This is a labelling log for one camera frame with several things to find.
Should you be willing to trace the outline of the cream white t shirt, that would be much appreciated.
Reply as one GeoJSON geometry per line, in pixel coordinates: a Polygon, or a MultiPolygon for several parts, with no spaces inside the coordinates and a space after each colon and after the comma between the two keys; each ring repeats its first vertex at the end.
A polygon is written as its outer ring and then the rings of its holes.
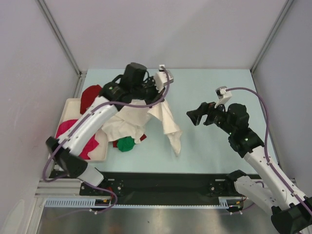
{"type": "Polygon", "coordinates": [[[134,108],[124,106],[101,127],[110,142],[124,137],[132,137],[135,143],[145,133],[146,124],[156,118],[162,123],[163,133],[168,137],[176,156],[181,151],[182,130],[175,123],[168,102],[165,100],[152,108],[134,108]]]}

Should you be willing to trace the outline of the green t shirt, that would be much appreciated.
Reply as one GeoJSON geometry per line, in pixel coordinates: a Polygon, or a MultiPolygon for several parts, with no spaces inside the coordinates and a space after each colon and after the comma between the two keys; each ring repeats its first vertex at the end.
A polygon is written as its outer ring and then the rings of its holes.
{"type": "Polygon", "coordinates": [[[135,146],[135,140],[130,136],[121,138],[117,141],[117,148],[121,152],[128,152],[132,150],[134,146],[135,146]]]}

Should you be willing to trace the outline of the dark red t shirt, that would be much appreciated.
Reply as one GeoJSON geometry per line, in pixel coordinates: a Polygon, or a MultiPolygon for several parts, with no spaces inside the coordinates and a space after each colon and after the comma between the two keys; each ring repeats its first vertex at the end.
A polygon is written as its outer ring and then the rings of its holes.
{"type": "Polygon", "coordinates": [[[86,88],[80,98],[80,114],[84,114],[92,105],[95,98],[99,95],[102,87],[100,85],[92,85],[86,88]]]}

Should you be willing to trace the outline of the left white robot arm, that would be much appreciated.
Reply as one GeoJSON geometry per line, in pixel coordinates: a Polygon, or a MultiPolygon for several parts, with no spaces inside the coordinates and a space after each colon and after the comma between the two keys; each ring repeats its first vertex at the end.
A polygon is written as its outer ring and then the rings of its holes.
{"type": "Polygon", "coordinates": [[[98,169],[80,158],[83,148],[123,107],[151,108],[162,102],[169,90],[166,87],[169,79],[164,66],[160,66],[154,76],[149,76],[144,65],[128,64],[123,74],[102,87],[91,106],[70,129],[58,138],[51,136],[46,140],[50,153],[48,161],[54,161],[65,175],[81,180],[97,195],[104,194],[108,183],[98,169]]]}

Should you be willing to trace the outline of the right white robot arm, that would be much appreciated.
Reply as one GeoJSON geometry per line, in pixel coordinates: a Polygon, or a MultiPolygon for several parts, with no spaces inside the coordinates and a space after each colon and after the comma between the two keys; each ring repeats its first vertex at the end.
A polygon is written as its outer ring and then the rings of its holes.
{"type": "Polygon", "coordinates": [[[265,187],[257,185],[249,176],[237,170],[229,174],[225,191],[229,195],[245,195],[271,217],[280,234],[295,234],[312,224],[312,199],[307,197],[278,167],[270,156],[265,155],[264,142],[249,127],[249,114],[245,105],[231,104],[227,111],[215,102],[206,103],[187,112],[197,126],[206,116],[205,126],[215,124],[226,132],[231,148],[250,164],[261,177],[265,187]]]}

